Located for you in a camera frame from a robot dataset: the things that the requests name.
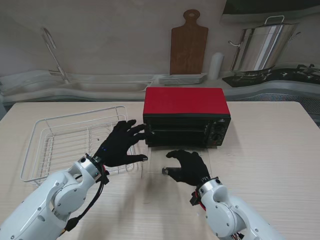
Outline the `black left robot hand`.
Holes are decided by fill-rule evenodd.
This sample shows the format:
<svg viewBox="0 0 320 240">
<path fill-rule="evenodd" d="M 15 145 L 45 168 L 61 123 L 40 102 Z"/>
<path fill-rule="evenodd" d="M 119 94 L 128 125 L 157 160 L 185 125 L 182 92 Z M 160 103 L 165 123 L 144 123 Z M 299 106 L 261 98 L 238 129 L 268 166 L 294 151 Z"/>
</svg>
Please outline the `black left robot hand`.
<svg viewBox="0 0 320 240">
<path fill-rule="evenodd" d="M 135 119 L 119 121 L 93 157 L 100 160 L 107 167 L 118 167 L 147 161 L 148 157 L 144 154 L 128 155 L 128 150 L 131 146 L 141 140 L 145 140 L 147 137 L 144 132 L 146 125 L 135 125 L 136 122 Z"/>
</svg>

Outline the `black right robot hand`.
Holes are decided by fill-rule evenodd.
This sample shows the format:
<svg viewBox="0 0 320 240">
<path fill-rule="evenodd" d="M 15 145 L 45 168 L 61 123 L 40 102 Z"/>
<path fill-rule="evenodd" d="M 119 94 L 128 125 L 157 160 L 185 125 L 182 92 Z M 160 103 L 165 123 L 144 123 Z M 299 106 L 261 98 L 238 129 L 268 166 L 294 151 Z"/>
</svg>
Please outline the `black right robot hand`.
<svg viewBox="0 0 320 240">
<path fill-rule="evenodd" d="M 166 157 L 169 159 L 174 158 L 180 163 L 178 168 L 166 168 L 167 174 L 176 182 L 197 187 L 211 179 L 207 166 L 195 151 L 173 150 L 167 153 Z"/>
</svg>

